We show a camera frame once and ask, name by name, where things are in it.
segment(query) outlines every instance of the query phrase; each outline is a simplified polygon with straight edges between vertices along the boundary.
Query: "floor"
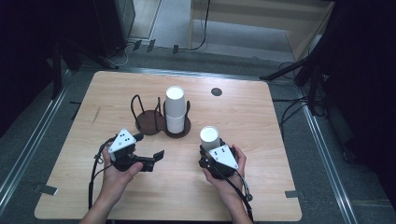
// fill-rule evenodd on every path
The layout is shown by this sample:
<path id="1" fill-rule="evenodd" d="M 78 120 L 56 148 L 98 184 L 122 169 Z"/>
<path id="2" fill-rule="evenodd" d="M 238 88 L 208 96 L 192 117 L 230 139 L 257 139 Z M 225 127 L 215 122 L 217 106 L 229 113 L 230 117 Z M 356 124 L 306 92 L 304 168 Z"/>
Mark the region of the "floor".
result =
<path id="1" fill-rule="evenodd" d="M 138 28 L 135 30 L 133 28 L 132 39 L 155 40 L 155 46 L 162 48 L 172 48 L 174 45 L 178 45 L 180 49 L 188 47 L 190 1 L 134 1 L 135 26 Z M 202 6 L 203 19 L 193 22 L 192 48 L 200 46 L 204 39 L 205 12 L 206 6 Z M 148 27 L 146 25 L 148 21 L 152 26 L 146 29 L 140 28 Z M 143 38 L 136 38 L 142 36 L 142 33 L 146 34 Z M 198 51 L 277 62 L 294 62 L 284 31 L 214 21 L 207 22 L 205 43 Z"/>

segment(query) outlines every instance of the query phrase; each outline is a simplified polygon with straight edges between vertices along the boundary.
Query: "white cup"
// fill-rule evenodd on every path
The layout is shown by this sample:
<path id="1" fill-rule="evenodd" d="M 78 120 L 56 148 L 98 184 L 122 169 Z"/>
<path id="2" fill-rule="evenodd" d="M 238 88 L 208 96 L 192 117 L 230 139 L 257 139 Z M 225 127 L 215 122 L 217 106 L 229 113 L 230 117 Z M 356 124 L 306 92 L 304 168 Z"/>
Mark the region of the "white cup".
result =
<path id="1" fill-rule="evenodd" d="M 166 115 L 166 128 L 169 133 L 181 133 L 184 131 L 185 115 L 179 118 L 171 118 Z"/>
<path id="2" fill-rule="evenodd" d="M 220 147 L 219 131 L 213 126 L 206 126 L 200 132 L 201 145 L 206 150 Z"/>
<path id="3" fill-rule="evenodd" d="M 165 111 L 171 118 L 180 118 L 186 114 L 184 91 L 181 87 L 172 86 L 166 90 Z"/>

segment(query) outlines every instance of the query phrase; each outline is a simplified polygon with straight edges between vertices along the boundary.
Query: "human hand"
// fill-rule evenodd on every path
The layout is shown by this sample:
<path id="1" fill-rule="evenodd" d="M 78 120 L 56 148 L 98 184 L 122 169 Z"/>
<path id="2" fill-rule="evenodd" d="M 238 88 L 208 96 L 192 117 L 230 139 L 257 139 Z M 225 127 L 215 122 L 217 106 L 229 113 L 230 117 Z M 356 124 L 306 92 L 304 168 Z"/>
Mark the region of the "human hand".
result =
<path id="1" fill-rule="evenodd" d="M 102 189 L 90 211 L 79 222 L 80 224 L 106 223 L 113 206 L 120 200 L 122 193 L 134 179 L 134 176 L 143 168 L 142 162 L 135 163 L 125 172 L 120 172 L 114 166 L 109 166 L 111 165 L 111 159 L 108 148 L 109 146 L 102 151 L 105 161 L 104 167 L 106 168 L 103 174 Z"/>
<path id="2" fill-rule="evenodd" d="M 236 159 L 238 163 L 238 173 L 244 177 L 245 176 L 245 164 L 247 161 L 247 157 L 245 154 L 242 152 L 241 148 L 237 147 L 236 145 L 233 145 L 233 148 L 235 149 L 235 154 L 236 154 Z M 218 193 L 223 200 L 223 202 L 227 205 L 229 201 L 233 201 L 237 199 L 240 201 L 241 199 L 239 198 L 238 194 L 235 192 L 235 189 L 227 183 L 225 180 L 219 180 L 216 179 L 210 174 L 210 172 L 207 169 L 204 169 L 204 174 L 206 177 L 206 180 L 211 183 L 213 186 L 216 187 L 218 190 Z M 228 177 L 228 179 L 240 190 L 242 190 L 242 181 L 239 175 L 232 175 Z"/>
<path id="3" fill-rule="evenodd" d="M 242 152 L 241 148 L 237 147 L 236 145 L 233 145 L 233 148 L 235 149 L 236 158 L 238 161 L 237 171 L 242 177 L 245 177 L 245 164 L 247 161 L 247 157 Z M 204 168 L 203 171 L 206 180 L 216 187 L 221 200 L 230 212 L 233 223 L 252 223 L 252 221 L 248 217 L 247 212 L 245 211 L 242 199 L 236 193 L 235 189 L 226 180 L 219 180 L 214 178 L 206 168 Z M 243 184 L 239 175 L 232 175 L 228 177 L 228 179 L 237 188 L 242 190 Z"/>
<path id="4" fill-rule="evenodd" d="M 105 161 L 105 168 L 111 164 L 110 154 L 108 153 L 108 147 L 105 147 L 102 151 L 102 155 Z M 114 206 L 125 191 L 128 184 L 134 179 L 134 176 L 139 173 L 143 168 L 143 163 L 137 162 L 132 165 L 128 170 L 124 172 L 118 171 L 115 167 L 110 166 L 104 170 L 102 189 L 100 191 L 98 200 L 104 201 L 106 204 Z"/>

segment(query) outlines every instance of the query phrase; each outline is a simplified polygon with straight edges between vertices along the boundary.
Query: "tripod leg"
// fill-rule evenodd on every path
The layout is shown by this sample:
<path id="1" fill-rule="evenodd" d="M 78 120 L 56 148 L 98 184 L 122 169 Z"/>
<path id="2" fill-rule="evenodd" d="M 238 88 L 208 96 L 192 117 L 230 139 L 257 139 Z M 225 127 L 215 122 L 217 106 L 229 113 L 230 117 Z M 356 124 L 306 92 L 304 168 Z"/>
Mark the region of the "tripod leg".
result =
<path id="1" fill-rule="evenodd" d="M 319 76 L 320 76 L 320 68 L 319 66 L 316 65 L 311 77 L 311 85 L 309 87 L 309 93 L 308 93 L 308 108 L 313 116 L 317 114 L 317 112 L 315 111 L 315 98 L 317 95 Z"/>
<path id="2" fill-rule="evenodd" d="M 285 68 L 273 73 L 272 75 L 269 75 L 267 77 L 260 77 L 260 79 L 261 80 L 274 80 L 277 77 L 281 77 L 281 76 L 293 71 L 294 69 L 297 69 L 297 68 L 303 66 L 306 62 L 308 62 L 308 58 L 307 57 L 301 59 L 297 63 L 293 63 L 293 64 L 291 64 L 291 65 L 289 65 L 289 66 L 287 66 L 287 67 L 285 67 Z"/>

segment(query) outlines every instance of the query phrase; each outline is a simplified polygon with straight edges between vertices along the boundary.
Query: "metal wire cup holder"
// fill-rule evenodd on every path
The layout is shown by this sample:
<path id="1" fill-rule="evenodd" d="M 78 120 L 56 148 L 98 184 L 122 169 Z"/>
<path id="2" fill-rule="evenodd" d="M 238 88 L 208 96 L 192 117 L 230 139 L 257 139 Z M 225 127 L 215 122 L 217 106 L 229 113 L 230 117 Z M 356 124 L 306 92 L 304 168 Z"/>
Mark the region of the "metal wire cup holder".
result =
<path id="1" fill-rule="evenodd" d="M 138 99 L 140 108 L 142 109 L 142 113 L 140 113 L 138 116 L 136 116 L 136 113 L 134 112 L 134 100 Z M 165 111 L 165 103 L 163 102 L 163 114 L 161 113 L 161 99 L 158 97 L 158 103 L 155 106 L 154 110 L 146 110 L 143 108 L 142 101 L 140 99 L 140 96 L 137 94 L 135 95 L 132 100 L 131 100 L 131 111 L 132 114 L 134 115 L 134 120 L 135 120 L 135 125 L 136 128 L 139 132 L 142 134 L 147 134 L 147 135 L 153 135 L 155 133 L 158 133 L 160 131 L 163 131 L 166 135 L 169 137 L 173 138 L 181 138 L 186 136 L 191 129 L 191 122 L 188 117 L 191 104 L 190 101 L 187 101 L 186 105 L 186 114 L 184 118 L 184 129 L 181 133 L 170 133 L 168 131 L 167 125 L 166 125 L 166 111 Z"/>

